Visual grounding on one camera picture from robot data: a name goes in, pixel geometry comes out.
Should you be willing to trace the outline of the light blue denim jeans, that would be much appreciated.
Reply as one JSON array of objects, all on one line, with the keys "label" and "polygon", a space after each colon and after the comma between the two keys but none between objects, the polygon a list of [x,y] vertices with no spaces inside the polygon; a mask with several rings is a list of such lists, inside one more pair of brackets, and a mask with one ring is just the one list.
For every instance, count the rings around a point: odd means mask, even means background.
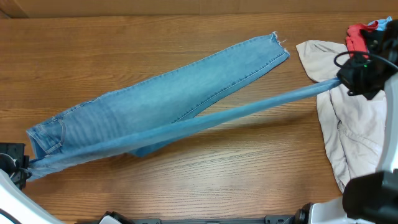
[{"label": "light blue denim jeans", "polygon": [[275,34],[259,36],[69,108],[28,130],[35,153],[29,164],[32,178],[125,152],[144,156],[204,129],[340,84],[332,78],[250,105],[201,115],[288,57]]}]

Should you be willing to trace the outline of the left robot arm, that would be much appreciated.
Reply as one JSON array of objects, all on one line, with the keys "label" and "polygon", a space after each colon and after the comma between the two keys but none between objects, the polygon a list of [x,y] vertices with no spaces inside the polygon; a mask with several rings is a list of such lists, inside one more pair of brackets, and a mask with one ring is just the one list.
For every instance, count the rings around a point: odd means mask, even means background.
[{"label": "left robot arm", "polygon": [[32,176],[23,143],[1,143],[1,223],[53,223],[62,221],[36,204],[22,189]]}]

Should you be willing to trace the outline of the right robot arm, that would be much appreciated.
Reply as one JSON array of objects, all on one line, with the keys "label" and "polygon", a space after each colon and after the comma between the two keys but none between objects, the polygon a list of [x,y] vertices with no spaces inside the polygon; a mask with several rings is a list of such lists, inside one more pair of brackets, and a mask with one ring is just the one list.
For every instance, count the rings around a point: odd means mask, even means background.
[{"label": "right robot arm", "polygon": [[397,222],[397,21],[352,26],[345,44],[309,40],[297,52],[317,96],[327,157],[343,196],[309,205],[297,223]]}]

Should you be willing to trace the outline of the red garment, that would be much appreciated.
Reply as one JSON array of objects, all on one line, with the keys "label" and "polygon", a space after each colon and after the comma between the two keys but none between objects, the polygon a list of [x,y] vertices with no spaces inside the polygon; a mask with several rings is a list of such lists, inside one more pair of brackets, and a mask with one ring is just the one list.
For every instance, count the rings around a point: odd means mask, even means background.
[{"label": "red garment", "polygon": [[378,21],[367,24],[355,24],[348,27],[345,38],[346,47],[349,51],[367,52],[365,39],[361,34],[362,30],[374,31],[379,27]]}]

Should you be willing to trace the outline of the beige cloth garment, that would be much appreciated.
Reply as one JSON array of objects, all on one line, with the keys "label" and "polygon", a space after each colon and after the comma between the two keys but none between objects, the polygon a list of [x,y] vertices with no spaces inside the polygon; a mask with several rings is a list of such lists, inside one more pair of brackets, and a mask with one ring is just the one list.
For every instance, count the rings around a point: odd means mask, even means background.
[{"label": "beige cloth garment", "polygon": [[[344,44],[308,40],[296,46],[307,76],[315,82],[336,77],[348,60]],[[344,85],[316,97],[318,120],[333,175],[340,190],[356,177],[376,170],[384,142],[387,103],[380,91],[372,100],[349,96]]]}]

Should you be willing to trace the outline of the light blue garment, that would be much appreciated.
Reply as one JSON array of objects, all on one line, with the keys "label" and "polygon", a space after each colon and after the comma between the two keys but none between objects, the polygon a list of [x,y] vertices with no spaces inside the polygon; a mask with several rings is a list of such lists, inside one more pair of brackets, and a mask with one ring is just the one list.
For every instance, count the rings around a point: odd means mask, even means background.
[{"label": "light blue garment", "polygon": [[368,24],[369,27],[376,27],[376,30],[385,31],[387,24],[392,21],[392,17],[389,16],[386,19],[378,19]]}]

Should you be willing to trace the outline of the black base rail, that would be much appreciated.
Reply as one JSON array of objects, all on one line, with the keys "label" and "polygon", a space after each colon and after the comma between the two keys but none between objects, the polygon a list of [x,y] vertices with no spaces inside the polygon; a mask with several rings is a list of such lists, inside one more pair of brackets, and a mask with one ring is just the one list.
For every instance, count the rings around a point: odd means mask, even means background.
[{"label": "black base rail", "polygon": [[137,224],[289,224],[294,222],[293,215],[267,215],[264,218],[222,218],[161,220],[158,218],[131,220]]}]

